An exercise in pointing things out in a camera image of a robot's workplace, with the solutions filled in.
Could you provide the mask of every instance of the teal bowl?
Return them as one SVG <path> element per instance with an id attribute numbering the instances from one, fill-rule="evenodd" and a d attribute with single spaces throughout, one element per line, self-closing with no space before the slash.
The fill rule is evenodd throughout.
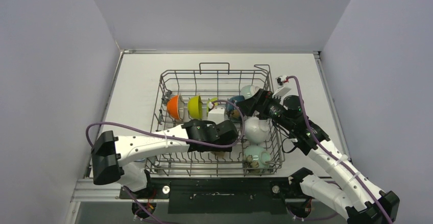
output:
<path id="1" fill-rule="evenodd" d="M 248 168 L 249 173 L 264 173 L 270 160 L 271 155 L 261 146 L 251 145 L 244 150 L 244 168 Z"/>
<path id="2" fill-rule="evenodd" d="M 242 89 L 240 90 L 240 95 L 242 95 L 243 97 L 245 97 L 245 100 L 253 97 L 258 90 L 260 89 L 260 87 L 255 86 L 255 85 L 246 85 L 244 87 L 242 87 Z"/>

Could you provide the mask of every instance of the orange bowl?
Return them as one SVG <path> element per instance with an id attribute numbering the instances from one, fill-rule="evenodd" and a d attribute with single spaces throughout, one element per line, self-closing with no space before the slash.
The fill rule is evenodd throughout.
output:
<path id="1" fill-rule="evenodd" d="M 184 105 L 185 103 L 183 102 L 182 96 L 175 95 L 167 103 L 167 111 L 172 118 L 177 120 L 183 120 Z"/>

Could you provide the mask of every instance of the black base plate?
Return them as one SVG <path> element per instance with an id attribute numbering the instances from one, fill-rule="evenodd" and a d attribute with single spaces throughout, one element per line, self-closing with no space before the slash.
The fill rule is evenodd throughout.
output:
<path id="1" fill-rule="evenodd" d="M 169 194 L 162 188 L 170 187 Z M 280 192 L 275 194 L 273 186 Z M 149 187 L 135 192 L 137 198 L 169 198 L 169 214 L 186 213 L 254 213 L 287 214 L 284 199 L 308 198 L 295 195 L 284 178 L 152 178 Z M 121 190 L 120 198 L 129 199 Z"/>

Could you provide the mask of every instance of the basket handle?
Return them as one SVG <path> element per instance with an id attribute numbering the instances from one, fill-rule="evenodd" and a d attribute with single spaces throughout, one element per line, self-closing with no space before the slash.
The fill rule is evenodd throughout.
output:
<path id="1" fill-rule="evenodd" d="M 255 64 L 254 67 L 255 67 L 255 68 L 258 68 L 258 69 L 261 69 L 261 70 L 263 70 L 263 71 L 265 71 L 265 72 L 270 72 L 270 71 L 271 71 L 271 66 L 270 66 L 269 64 Z"/>
<path id="2" fill-rule="evenodd" d="M 200 74 L 202 74 L 202 64 L 227 64 L 227 73 L 230 73 L 230 63 L 228 62 L 201 62 L 199 63 Z"/>

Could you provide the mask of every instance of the screw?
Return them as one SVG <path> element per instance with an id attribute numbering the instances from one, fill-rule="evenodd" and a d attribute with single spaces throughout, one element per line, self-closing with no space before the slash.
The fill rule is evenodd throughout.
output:
<path id="1" fill-rule="evenodd" d="M 170 187 L 169 186 L 164 186 L 163 188 L 162 188 L 162 193 L 164 193 L 164 194 L 168 194 L 170 192 Z"/>
<path id="2" fill-rule="evenodd" d="M 277 185 L 273 186 L 272 187 L 272 192 L 275 193 L 275 194 L 279 193 L 280 192 L 280 187 L 277 186 Z"/>

